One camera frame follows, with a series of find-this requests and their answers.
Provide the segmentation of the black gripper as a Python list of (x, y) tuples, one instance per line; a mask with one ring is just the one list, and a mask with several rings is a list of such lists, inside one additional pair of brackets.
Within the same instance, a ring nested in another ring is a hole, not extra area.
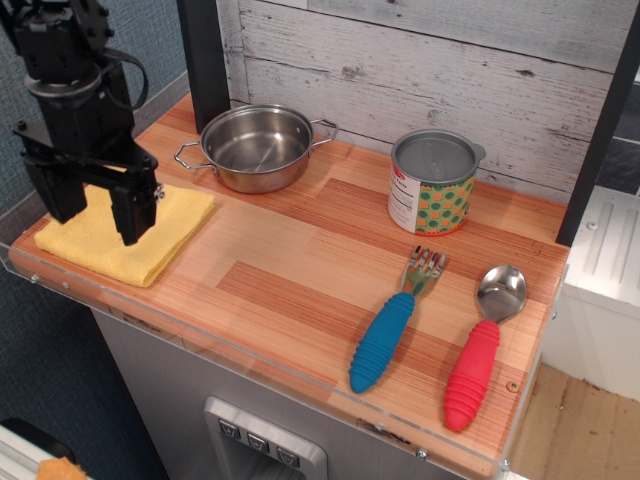
[(156, 223), (157, 160), (132, 138), (134, 110), (127, 94), (40, 98), (41, 120), (21, 120), (27, 173), (49, 213), (64, 224), (87, 207), (86, 184), (110, 194), (117, 231), (131, 246)]

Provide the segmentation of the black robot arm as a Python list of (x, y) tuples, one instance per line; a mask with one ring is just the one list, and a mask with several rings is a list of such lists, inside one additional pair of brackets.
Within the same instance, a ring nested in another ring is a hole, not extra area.
[(147, 85), (129, 96), (124, 64), (110, 49), (109, 11), (97, 1), (7, 1), (1, 24), (25, 64), (25, 86), (42, 118), (19, 121), (26, 171), (49, 213), (66, 223), (87, 206), (86, 185), (108, 191), (116, 230), (135, 244), (154, 226), (163, 196), (157, 160), (132, 137)]

